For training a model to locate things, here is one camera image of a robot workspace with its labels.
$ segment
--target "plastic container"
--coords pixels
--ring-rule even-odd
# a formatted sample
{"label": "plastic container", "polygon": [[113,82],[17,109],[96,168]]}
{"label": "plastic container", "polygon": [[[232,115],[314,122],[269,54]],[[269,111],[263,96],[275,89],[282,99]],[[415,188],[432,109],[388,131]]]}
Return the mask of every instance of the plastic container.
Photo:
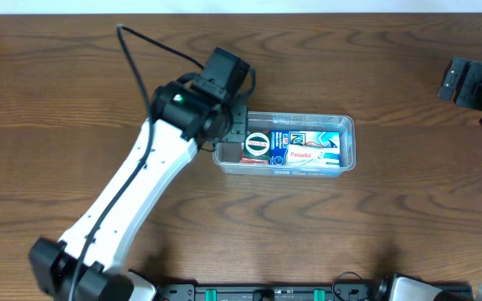
{"label": "plastic container", "polygon": [[221,166],[223,172],[265,176],[336,177],[356,165],[355,128],[349,116],[249,112],[249,130],[337,131],[340,133],[341,166],[301,167],[239,163],[241,145],[220,143],[213,152],[213,160]]}

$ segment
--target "circular logo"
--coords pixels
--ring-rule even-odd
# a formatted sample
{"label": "circular logo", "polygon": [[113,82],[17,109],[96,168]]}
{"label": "circular logo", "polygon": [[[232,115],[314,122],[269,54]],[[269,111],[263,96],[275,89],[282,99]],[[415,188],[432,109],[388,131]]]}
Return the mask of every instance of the circular logo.
{"label": "circular logo", "polygon": [[269,150],[269,138],[262,133],[252,133],[247,137],[245,147],[252,155],[261,156]]}

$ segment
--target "brown wooden surface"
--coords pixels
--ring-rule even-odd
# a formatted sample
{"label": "brown wooden surface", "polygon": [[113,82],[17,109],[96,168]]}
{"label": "brown wooden surface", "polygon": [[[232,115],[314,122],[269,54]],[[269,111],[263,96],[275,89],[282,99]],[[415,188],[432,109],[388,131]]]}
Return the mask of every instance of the brown wooden surface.
{"label": "brown wooden surface", "polygon": [[[200,153],[138,233],[128,267],[201,283],[328,283],[344,271],[482,279],[480,112],[436,99],[450,58],[482,60],[479,14],[0,16],[0,299],[46,299],[28,250],[103,190],[145,118],[125,23],[258,72],[251,110],[349,115],[336,179],[225,175]],[[195,68],[128,37],[148,89]]]}

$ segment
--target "clear plastic bin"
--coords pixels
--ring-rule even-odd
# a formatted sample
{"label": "clear plastic bin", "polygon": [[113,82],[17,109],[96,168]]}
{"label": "clear plastic bin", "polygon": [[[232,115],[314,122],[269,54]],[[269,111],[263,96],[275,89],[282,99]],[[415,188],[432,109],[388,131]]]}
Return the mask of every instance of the clear plastic bin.
{"label": "clear plastic bin", "polygon": [[213,152],[213,160],[225,173],[265,176],[336,177],[356,165],[355,128],[351,117],[344,115],[316,115],[293,113],[249,112],[249,130],[313,130],[340,133],[341,166],[277,166],[239,163],[241,145],[220,143]]}

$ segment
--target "wooden table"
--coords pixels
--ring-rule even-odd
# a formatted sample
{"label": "wooden table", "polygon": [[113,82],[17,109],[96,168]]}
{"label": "wooden table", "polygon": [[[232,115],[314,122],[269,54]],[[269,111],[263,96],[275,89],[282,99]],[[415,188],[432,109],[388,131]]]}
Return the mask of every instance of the wooden table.
{"label": "wooden table", "polygon": [[[46,299],[28,250],[103,190],[146,118],[115,37],[125,23],[258,72],[251,110],[349,115],[336,179],[181,172],[127,260],[155,279],[329,283],[407,273],[482,280],[480,112],[436,99],[453,56],[482,61],[482,14],[0,16],[0,299]],[[128,36],[149,90],[195,71]]]}

